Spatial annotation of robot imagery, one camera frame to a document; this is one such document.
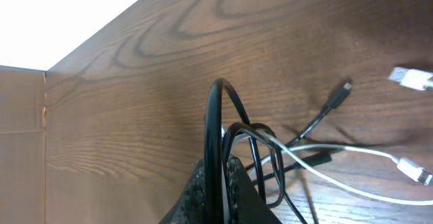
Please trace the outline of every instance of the black connector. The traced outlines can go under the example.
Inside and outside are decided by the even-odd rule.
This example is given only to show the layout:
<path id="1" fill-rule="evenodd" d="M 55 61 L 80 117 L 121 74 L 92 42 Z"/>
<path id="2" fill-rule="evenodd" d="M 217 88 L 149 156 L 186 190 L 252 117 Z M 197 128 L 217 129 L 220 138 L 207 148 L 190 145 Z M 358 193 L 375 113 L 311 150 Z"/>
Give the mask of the black connector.
<path id="1" fill-rule="evenodd" d="M 342 86 L 338 87 L 326 101 L 326 106 L 328 108 L 337 109 L 338 106 L 343 103 L 343 101 L 350 95 L 350 90 L 352 90 L 352 85 L 347 82 Z"/>
<path id="2" fill-rule="evenodd" d="M 305 161 L 308 165 L 314 167 L 314 166 L 319 166 L 321 164 L 331 162 L 332 157 L 331 157 L 331 154 L 329 152 L 319 152 L 319 153 L 313 154 L 311 156 L 304 157 L 302 160 Z M 291 164 L 290 166 L 284 167 L 283 172 L 286 173 L 286 172 L 294 170 L 294 169 L 303 169 L 303 168 L 304 167 L 302 167 L 299 163 L 295 162 L 294 164 Z M 274 173 L 269 173 L 268 175 L 263 176 L 263 181 L 270 180 L 274 177 L 275 177 Z M 252 184 L 256 185 L 257 179 L 252 180 Z"/>

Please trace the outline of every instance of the wooden panel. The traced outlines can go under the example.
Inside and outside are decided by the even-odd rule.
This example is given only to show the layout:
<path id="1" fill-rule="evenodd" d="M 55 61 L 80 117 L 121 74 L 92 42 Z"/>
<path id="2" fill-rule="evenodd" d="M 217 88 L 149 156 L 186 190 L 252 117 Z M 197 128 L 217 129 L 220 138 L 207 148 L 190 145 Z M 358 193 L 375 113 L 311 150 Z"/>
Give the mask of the wooden panel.
<path id="1" fill-rule="evenodd" d="M 42 129 L 42 71 L 0 66 L 0 132 Z"/>
<path id="2" fill-rule="evenodd" d="M 350 77 L 352 95 L 313 137 L 394 143 L 389 152 L 433 169 L 431 93 L 388 80 L 400 64 L 433 67 L 431 3 L 139 0 L 47 73 L 47 221 L 157 223 L 202 157 L 206 98 L 220 76 L 251 121 L 283 140 Z M 238 120 L 227 98 L 223 111 L 226 125 Z M 246 145 L 236 154 L 251 162 Z M 433 199 L 431 188 L 388 166 L 341 153 L 319 169 L 369 192 Z M 428 207 L 375 202 L 304 178 L 322 223 L 430 220 Z M 275 185 L 267 190 L 275 197 Z M 302 184 L 288 191 L 312 223 Z M 286 206 L 275 212 L 295 221 Z"/>
<path id="3" fill-rule="evenodd" d="M 44 223 L 43 133 L 0 135 L 0 223 Z"/>

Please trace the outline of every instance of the usb connector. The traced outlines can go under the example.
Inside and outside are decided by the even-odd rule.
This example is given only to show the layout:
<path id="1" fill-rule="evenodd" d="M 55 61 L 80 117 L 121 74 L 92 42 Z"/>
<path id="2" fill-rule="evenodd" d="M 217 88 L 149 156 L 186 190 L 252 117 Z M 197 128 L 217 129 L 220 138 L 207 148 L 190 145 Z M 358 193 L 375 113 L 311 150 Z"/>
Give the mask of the usb connector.
<path id="1" fill-rule="evenodd" d="M 414 181 L 420 182 L 425 186 L 432 184 L 432 174 L 408 158 L 401 158 L 398 161 L 397 168 Z"/>
<path id="2" fill-rule="evenodd" d="M 433 88 L 433 72 L 418 69 L 396 67 L 392 70 L 390 80 L 400 83 L 401 86 L 425 91 Z"/>

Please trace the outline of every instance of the cable connector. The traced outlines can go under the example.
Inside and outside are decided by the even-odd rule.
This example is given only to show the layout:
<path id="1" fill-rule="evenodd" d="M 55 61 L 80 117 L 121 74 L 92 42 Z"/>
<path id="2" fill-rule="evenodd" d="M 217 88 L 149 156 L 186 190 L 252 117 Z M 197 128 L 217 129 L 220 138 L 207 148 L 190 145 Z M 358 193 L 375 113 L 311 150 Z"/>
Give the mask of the cable connector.
<path id="1" fill-rule="evenodd" d="M 418 69 L 396 67 L 392 70 L 390 80 L 400 83 L 401 86 L 425 91 L 433 88 L 433 72 Z"/>
<path id="2" fill-rule="evenodd" d="M 397 168 L 414 181 L 420 182 L 425 186 L 430 185 L 432 182 L 433 176 L 408 158 L 401 158 L 397 164 Z"/>
<path id="3" fill-rule="evenodd" d="M 350 95 L 352 90 L 352 84 L 349 82 L 344 83 L 341 87 L 338 87 L 326 101 L 328 108 L 337 109 L 338 106 Z"/>

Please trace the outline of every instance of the wooden surface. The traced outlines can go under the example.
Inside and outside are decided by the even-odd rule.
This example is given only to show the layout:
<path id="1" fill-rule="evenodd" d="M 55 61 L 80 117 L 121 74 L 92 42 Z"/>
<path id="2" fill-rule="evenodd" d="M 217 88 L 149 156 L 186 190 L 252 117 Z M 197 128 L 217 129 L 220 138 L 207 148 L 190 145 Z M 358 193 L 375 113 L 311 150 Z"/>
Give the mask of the wooden surface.
<path id="1" fill-rule="evenodd" d="M 352 95 L 312 137 L 392 143 L 387 151 L 433 171 L 433 96 L 388 80 L 400 64 L 432 67 L 432 3 L 139 0 L 47 73 L 47 222 L 157 223 L 203 156 L 218 77 L 284 141 L 349 77 Z M 238 120 L 225 97 L 224 123 Z M 246 144 L 235 154 L 251 162 Z M 318 169 L 369 192 L 433 199 L 382 158 L 344 152 Z M 428 206 L 372 201 L 308 173 L 288 179 L 309 223 L 431 221 Z M 275 197 L 275 182 L 267 192 Z M 287 206 L 275 213 L 296 221 Z"/>
<path id="2" fill-rule="evenodd" d="M 44 224 L 44 78 L 0 66 L 0 223 Z"/>

